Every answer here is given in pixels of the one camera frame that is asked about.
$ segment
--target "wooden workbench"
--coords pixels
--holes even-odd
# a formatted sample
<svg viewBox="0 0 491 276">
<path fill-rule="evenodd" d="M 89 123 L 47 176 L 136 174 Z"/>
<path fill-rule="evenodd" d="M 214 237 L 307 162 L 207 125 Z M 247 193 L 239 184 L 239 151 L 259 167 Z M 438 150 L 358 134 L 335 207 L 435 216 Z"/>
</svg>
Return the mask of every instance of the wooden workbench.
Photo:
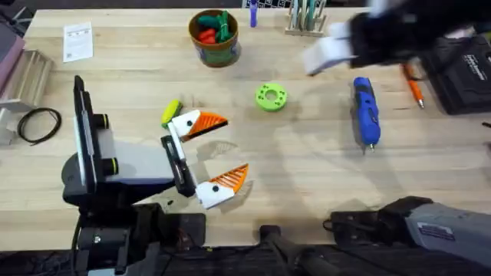
<svg viewBox="0 0 491 276">
<path fill-rule="evenodd" d="M 206 212 L 208 245 L 255 243 L 262 224 L 279 224 L 300 242 L 331 242 L 321 222 L 334 210 L 379 208 L 408 195 L 491 212 L 491 160 L 486 143 L 490 115 L 447 116 L 427 88 L 420 110 L 398 67 L 349 70 L 345 65 L 315 78 L 304 75 L 299 52 L 314 38 L 284 35 L 285 10 L 232 9 L 239 22 L 242 56 L 233 66 L 210 69 L 188 37 L 187 10 L 37 11 L 25 37 L 55 62 L 43 106 L 59 110 L 60 132 L 37 146 L 22 140 L 0 148 L 0 250 L 68 248 L 77 209 L 61 198 L 61 168 L 75 151 L 73 78 L 81 75 L 96 112 L 108 113 L 116 139 L 160 146 L 160 115 L 178 98 L 186 110 L 222 114 L 229 125 L 185 144 L 200 179 L 249 163 L 239 196 Z M 360 9 L 328 9 L 328 22 Z M 94 57 L 62 62 L 63 26 L 91 21 Z M 362 153 L 351 119 L 351 82 L 369 77 L 380 109 L 381 142 Z M 256 107 L 265 82 L 289 93 L 278 113 Z M 28 126 L 40 136 L 42 117 Z M 196 198 L 175 189 L 147 202 L 169 212 L 204 212 Z"/>
</svg>

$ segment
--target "green spool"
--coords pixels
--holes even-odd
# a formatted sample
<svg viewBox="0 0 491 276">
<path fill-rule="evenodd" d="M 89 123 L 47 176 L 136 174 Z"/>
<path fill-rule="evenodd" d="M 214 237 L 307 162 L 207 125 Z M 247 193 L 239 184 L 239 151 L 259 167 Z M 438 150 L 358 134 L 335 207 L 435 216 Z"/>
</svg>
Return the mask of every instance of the green spool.
<svg viewBox="0 0 491 276">
<path fill-rule="evenodd" d="M 255 91 L 255 102 L 265 111 L 278 111 L 286 105 L 287 93 L 279 84 L 263 84 Z"/>
</svg>

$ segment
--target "marker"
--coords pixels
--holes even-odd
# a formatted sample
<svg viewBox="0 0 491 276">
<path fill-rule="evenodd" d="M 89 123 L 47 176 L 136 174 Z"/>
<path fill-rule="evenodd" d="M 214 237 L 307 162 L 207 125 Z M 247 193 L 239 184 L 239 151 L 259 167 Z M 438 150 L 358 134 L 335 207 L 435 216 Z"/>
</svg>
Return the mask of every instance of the marker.
<svg viewBox="0 0 491 276">
<path fill-rule="evenodd" d="M 251 12 L 251 28 L 255 28 L 258 24 L 257 12 L 258 12 L 258 0 L 251 0 L 251 5 L 249 5 L 249 10 Z"/>
<path fill-rule="evenodd" d="M 413 68 L 409 64 L 402 64 L 401 67 L 404 76 L 406 77 L 407 84 L 409 84 L 409 88 L 413 92 L 413 97 L 417 105 L 420 106 L 421 109 L 423 109 L 424 102 L 423 102 L 423 94 L 421 93 L 421 89 L 418 87 L 416 81 L 410 79 L 410 77 L 414 75 Z"/>
</svg>

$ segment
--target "yellow part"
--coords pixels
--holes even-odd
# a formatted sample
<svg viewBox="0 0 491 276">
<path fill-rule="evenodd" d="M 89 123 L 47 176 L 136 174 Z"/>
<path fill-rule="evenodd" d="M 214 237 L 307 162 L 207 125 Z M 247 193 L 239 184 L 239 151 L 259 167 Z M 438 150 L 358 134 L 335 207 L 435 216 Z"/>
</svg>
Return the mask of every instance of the yellow part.
<svg viewBox="0 0 491 276">
<path fill-rule="evenodd" d="M 171 100 L 166 109 L 163 111 L 162 119 L 160 120 L 162 127 L 167 127 L 167 124 L 172 120 L 172 118 L 179 115 L 182 107 L 183 105 L 178 100 Z"/>
</svg>

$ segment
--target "cup of markers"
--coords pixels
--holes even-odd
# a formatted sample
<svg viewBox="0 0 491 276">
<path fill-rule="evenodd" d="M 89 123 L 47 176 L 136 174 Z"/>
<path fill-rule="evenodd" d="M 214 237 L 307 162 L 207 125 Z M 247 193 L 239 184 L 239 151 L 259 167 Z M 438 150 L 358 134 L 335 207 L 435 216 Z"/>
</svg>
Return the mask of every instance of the cup of markers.
<svg viewBox="0 0 491 276">
<path fill-rule="evenodd" d="M 210 9 L 193 16 L 189 35 L 199 59 L 208 67 L 225 67 L 239 59 L 239 28 L 227 11 Z"/>
</svg>

